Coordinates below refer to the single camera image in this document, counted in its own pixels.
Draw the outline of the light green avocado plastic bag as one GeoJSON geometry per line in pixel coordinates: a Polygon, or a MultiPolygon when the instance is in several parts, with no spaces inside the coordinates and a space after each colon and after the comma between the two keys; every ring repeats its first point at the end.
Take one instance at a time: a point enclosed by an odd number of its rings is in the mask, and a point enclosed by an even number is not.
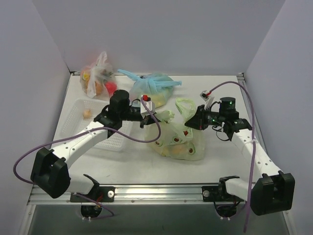
{"type": "Polygon", "coordinates": [[[204,159],[205,138],[204,133],[184,125],[196,113],[194,101],[186,98],[177,98],[175,106],[182,116],[183,123],[174,121],[175,114],[170,110],[156,113],[155,117],[160,121],[160,129],[156,124],[148,125],[145,131],[145,140],[159,139],[147,143],[156,153],[163,157],[178,160],[199,161],[204,159]]]}

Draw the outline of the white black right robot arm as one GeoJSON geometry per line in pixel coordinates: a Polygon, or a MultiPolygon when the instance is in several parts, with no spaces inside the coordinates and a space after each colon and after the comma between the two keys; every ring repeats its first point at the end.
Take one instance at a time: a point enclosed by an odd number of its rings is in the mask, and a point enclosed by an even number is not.
{"type": "Polygon", "coordinates": [[[228,140],[240,150],[248,163],[252,163],[258,175],[256,183],[250,184],[238,176],[221,177],[213,198],[224,201],[240,198],[249,203],[256,215],[287,211],[292,208],[295,179],[292,174],[284,173],[267,155],[255,139],[250,123],[239,117],[236,99],[223,97],[219,110],[201,105],[196,113],[185,122],[185,126],[205,130],[209,126],[219,127],[228,140]]]}

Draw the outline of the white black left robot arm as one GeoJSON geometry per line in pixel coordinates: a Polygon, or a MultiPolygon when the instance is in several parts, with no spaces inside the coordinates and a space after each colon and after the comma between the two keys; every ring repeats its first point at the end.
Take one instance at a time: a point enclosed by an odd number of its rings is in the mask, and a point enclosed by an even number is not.
{"type": "Polygon", "coordinates": [[[77,135],[58,140],[52,149],[42,147],[36,153],[31,181],[50,197],[58,198],[66,192],[81,194],[87,201],[94,201],[100,193],[100,184],[91,176],[71,176],[70,167],[98,143],[120,132],[124,121],[137,121],[140,126],[159,124],[155,117],[155,104],[147,95],[140,98],[140,106],[130,104],[129,93],[117,90],[109,104],[77,135]]]}

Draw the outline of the blue tied plastic bag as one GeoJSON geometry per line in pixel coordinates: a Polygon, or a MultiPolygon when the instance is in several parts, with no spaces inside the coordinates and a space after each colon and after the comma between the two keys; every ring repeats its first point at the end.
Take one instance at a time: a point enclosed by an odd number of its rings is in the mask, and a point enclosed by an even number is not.
{"type": "Polygon", "coordinates": [[[154,72],[147,75],[137,75],[130,71],[118,70],[130,78],[134,84],[129,91],[130,100],[140,99],[142,95],[151,98],[156,108],[164,106],[173,94],[175,86],[181,86],[181,81],[174,81],[166,74],[154,72]]]}

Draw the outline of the small tan fake fruit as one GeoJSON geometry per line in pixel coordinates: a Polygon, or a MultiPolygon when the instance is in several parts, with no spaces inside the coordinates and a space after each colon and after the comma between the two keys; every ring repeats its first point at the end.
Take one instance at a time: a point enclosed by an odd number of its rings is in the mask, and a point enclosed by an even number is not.
{"type": "Polygon", "coordinates": [[[90,109],[83,111],[83,119],[90,119],[92,117],[92,112],[90,109]]]}

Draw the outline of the clear tied bag of fruits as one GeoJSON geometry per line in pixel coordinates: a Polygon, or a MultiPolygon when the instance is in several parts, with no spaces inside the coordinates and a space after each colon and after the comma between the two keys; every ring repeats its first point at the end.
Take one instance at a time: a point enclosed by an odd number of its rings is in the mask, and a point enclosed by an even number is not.
{"type": "Polygon", "coordinates": [[[93,99],[109,99],[117,90],[113,66],[105,51],[100,53],[95,62],[81,69],[80,84],[87,97],[93,99]]]}

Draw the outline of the white perforated plastic basket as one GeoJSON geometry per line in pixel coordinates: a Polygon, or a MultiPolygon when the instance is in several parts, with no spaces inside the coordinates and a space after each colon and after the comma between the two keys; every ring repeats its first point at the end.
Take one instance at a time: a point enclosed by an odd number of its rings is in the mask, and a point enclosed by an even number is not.
{"type": "MultiPolygon", "coordinates": [[[[79,98],[71,107],[66,109],[64,119],[60,122],[60,128],[56,132],[56,139],[68,138],[85,129],[89,123],[108,105],[107,101],[79,98]],[[83,119],[83,111],[90,109],[92,117],[83,119]]],[[[120,152],[126,146],[127,139],[120,134],[113,134],[109,139],[99,142],[95,148],[107,151],[120,152]]]]}

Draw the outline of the aluminium front rail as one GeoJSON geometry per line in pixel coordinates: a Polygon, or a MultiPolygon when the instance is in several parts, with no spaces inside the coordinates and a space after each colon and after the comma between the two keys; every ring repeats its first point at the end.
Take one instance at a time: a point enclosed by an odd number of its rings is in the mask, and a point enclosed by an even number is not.
{"type": "MultiPolygon", "coordinates": [[[[217,184],[178,184],[178,185],[113,185],[115,197],[113,202],[101,202],[104,205],[182,205],[202,204],[202,186],[218,186],[217,184]]],[[[39,187],[34,187],[28,199],[29,205],[92,205],[92,202],[70,202],[72,193],[66,192],[53,199],[39,187]]],[[[243,201],[235,197],[235,203],[243,201]]],[[[217,204],[231,204],[234,202],[216,202],[217,204]]]]}

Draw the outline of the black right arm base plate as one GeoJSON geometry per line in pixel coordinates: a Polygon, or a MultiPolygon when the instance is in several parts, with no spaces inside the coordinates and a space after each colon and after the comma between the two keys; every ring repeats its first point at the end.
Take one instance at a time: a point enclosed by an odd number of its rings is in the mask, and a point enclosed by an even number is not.
{"type": "Polygon", "coordinates": [[[222,196],[218,186],[202,186],[202,200],[204,202],[234,202],[234,196],[222,196]]]}

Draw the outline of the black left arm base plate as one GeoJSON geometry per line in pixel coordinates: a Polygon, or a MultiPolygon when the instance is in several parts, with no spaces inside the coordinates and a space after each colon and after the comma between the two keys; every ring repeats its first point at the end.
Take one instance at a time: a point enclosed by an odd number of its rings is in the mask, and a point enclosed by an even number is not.
{"type": "MultiPolygon", "coordinates": [[[[115,197],[115,187],[113,186],[99,186],[97,189],[92,189],[90,193],[83,196],[96,201],[96,202],[113,202],[115,197]]],[[[70,196],[70,202],[84,203],[89,200],[72,193],[70,196]]]]}

